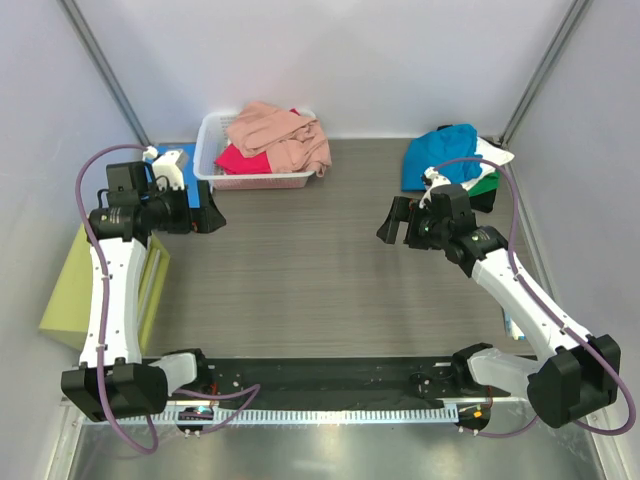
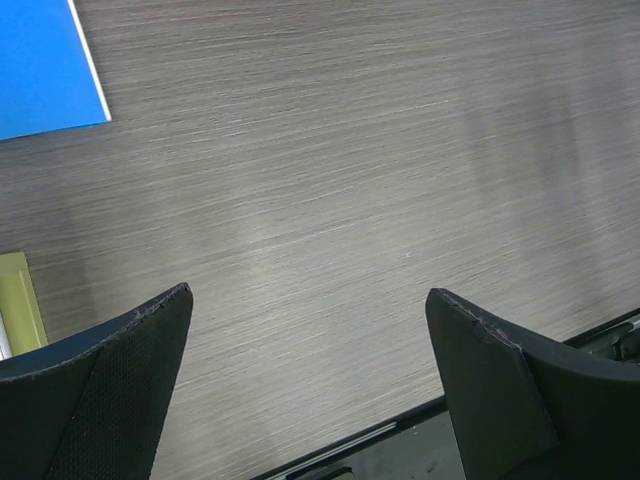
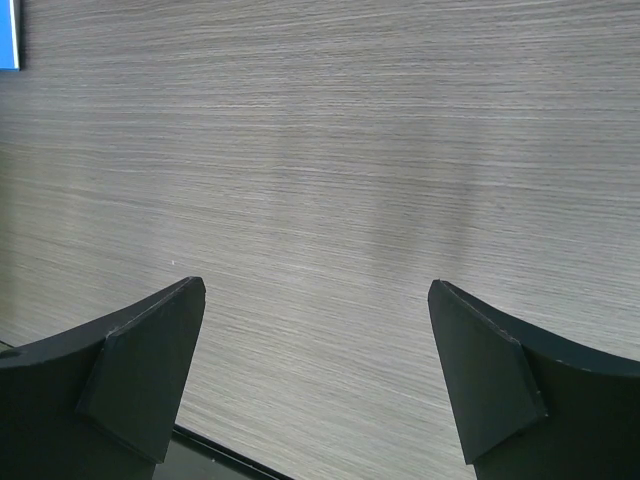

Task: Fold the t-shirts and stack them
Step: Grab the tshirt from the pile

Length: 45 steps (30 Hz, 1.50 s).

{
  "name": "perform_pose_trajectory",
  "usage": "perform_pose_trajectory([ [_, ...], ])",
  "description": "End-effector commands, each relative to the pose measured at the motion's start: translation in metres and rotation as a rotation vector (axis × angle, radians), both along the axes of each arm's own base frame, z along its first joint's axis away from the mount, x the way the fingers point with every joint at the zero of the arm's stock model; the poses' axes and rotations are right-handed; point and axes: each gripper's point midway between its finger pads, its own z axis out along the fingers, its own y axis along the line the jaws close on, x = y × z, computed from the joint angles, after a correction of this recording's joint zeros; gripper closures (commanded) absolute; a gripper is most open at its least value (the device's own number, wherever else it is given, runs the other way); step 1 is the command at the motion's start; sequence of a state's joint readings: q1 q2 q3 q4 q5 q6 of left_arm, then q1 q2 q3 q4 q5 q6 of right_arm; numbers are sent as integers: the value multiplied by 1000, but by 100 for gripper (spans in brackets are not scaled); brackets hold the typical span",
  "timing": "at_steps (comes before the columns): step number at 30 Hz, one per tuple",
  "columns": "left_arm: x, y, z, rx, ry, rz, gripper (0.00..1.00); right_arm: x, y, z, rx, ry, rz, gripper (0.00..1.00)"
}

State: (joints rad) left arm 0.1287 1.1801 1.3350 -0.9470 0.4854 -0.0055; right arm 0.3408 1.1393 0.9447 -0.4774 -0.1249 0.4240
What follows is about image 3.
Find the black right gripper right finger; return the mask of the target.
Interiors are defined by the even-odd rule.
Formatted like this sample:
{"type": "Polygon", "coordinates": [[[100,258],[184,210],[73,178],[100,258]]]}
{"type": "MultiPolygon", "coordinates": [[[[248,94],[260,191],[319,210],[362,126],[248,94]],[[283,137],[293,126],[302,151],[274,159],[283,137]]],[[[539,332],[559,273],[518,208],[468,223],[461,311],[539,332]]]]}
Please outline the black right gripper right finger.
{"type": "Polygon", "coordinates": [[[479,479],[636,479],[639,364],[499,311],[428,292],[466,464],[479,479]]]}

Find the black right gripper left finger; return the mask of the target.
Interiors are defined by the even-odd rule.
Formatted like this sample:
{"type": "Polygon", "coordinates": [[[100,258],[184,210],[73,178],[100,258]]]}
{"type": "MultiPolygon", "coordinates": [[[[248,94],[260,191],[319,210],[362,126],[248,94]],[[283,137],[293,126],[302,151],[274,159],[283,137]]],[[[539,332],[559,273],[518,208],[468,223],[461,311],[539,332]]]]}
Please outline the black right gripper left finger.
{"type": "Polygon", "coordinates": [[[1,353],[4,479],[150,479],[205,310],[199,277],[1,353]]]}

